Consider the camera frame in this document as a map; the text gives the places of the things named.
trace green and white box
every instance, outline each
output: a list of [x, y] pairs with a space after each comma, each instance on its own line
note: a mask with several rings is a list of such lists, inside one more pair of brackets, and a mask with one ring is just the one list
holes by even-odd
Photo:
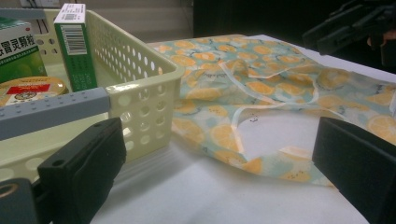
[[97, 87], [85, 22], [85, 4], [64, 4], [55, 31], [73, 91]]
[[30, 22], [0, 17], [0, 83], [46, 75]]

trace basket handle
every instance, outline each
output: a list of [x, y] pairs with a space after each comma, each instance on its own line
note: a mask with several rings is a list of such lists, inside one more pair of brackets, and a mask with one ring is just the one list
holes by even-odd
[[0, 107], [0, 141], [108, 112], [102, 87]]

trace folded bag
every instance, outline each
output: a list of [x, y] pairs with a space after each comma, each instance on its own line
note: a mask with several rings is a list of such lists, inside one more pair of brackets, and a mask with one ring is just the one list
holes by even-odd
[[199, 38], [159, 51], [186, 67], [172, 130], [231, 166], [330, 186], [312, 162], [320, 117], [396, 145], [395, 83], [323, 66], [284, 42]]

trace white plastic basket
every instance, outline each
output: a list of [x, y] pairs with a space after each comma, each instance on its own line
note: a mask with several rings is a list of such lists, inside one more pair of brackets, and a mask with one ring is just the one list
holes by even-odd
[[[45, 10], [49, 32], [35, 39], [49, 76], [62, 78], [71, 90], [53, 28], [58, 12]], [[105, 87], [109, 96], [109, 111], [1, 141], [0, 180], [37, 179], [36, 167], [44, 159], [90, 125], [107, 118], [122, 120], [127, 161], [169, 143], [183, 68], [98, 14], [88, 10], [86, 18], [95, 73], [98, 85]]]

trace table surface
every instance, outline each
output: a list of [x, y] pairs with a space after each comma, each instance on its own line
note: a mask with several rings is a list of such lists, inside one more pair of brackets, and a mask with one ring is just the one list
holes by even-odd
[[[396, 75], [299, 49], [319, 63], [396, 82]], [[252, 175], [190, 151], [174, 136], [167, 147], [124, 165], [92, 223], [367, 221], [337, 189]]]

